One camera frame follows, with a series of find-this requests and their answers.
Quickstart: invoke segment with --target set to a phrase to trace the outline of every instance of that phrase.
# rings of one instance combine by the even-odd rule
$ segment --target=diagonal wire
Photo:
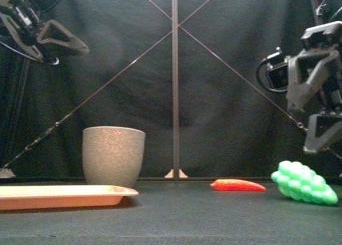
[[[147,53],[159,45],[159,43],[173,34],[169,32],[157,42],[155,44],[135,58],[135,60],[122,69],[119,73],[114,75],[114,77],[105,83],[105,85],[86,98],[86,100],[70,111],[70,113],[55,123],[52,127],[50,127],[34,140],[31,144],[26,146],[22,152],[15,156],[15,158],[6,163],[3,166],[3,170],[8,168],[8,166],[18,161],[22,156],[34,149],[38,143],[52,133],[52,131],[65,123],[65,121],[73,116],[73,114],[89,103],[89,101],[103,91],[103,89],[114,82],[114,80],[135,65],[135,63],[147,55]]]
[[[226,67],[240,76],[240,78],[250,85],[250,87],[265,97],[265,99],[280,109],[280,111],[296,122],[301,129],[304,124],[288,113],[286,110],[270,99],[270,97],[261,91],[261,89],[244,77],[237,69],[219,57],[219,55],[205,45],[205,43],[181,26],[181,29],[186,34],[199,43],[199,45],[210,52],[210,54],[223,63]]]

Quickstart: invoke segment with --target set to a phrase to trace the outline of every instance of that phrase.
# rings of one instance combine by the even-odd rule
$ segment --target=toy pepper
[[[210,186],[218,191],[266,191],[262,185],[241,179],[218,179]]]

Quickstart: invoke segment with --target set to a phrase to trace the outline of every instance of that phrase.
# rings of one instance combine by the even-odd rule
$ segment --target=gray cup
[[[133,187],[139,177],[146,133],[138,129],[99,126],[83,130],[83,171],[94,185]]]

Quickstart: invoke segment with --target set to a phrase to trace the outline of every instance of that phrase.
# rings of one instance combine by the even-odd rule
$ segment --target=cable
[[[262,88],[265,90],[268,90],[269,92],[273,92],[273,93],[278,93],[278,94],[284,94],[288,92],[288,89],[273,89],[270,87],[268,87],[262,81],[262,78],[261,78],[261,68],[270,62],[270,59],[269,58],[265,58],[260,65],[258,65],[258,68],[257,68],[257,72],[256,72],[256,76],[257,76],[257,81],[260,83],[260,85],[262,86]]]
[[[7,43],[4,43],[2,40],[0,40],[0,45],[10,49],[14,53],[19,54],[22,57],[27,58],[28,60],[31,61],[35,61],[35,62],[39,62],[39,63],[44,63],[44,64],[48,64],[48,65],[58,65],[59,64],[59,58],[57,57],[54,62],[47,62],[47,61],[40,61],[38,60],[36,58],[31,57],[30,55],[24,54],[23,52],[20,52],[19,50],[16,50],[15,48],[12,48]]]

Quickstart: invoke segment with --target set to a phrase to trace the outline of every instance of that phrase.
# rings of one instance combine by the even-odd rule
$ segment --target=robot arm
[[[280,87],[286,87],[289,111],[305,111],[313,97],[317,97],[322,104],[320,113],[309,118],[304,147],[306,153],[325,151],[342,139],[341,40],[342,22],[309,28],[302,37],[302,52],[294,57],[284,57],[282,60],[278,54],[277,64],[268,66],[270,86],[280,84],[280,77],[286,73],[288,79]]]
[[[0,18],[15,42],[36,61],[55,64],[59,54],[89,53],[87,45],[57,20],[40,20],[30,0],[0,0]]]

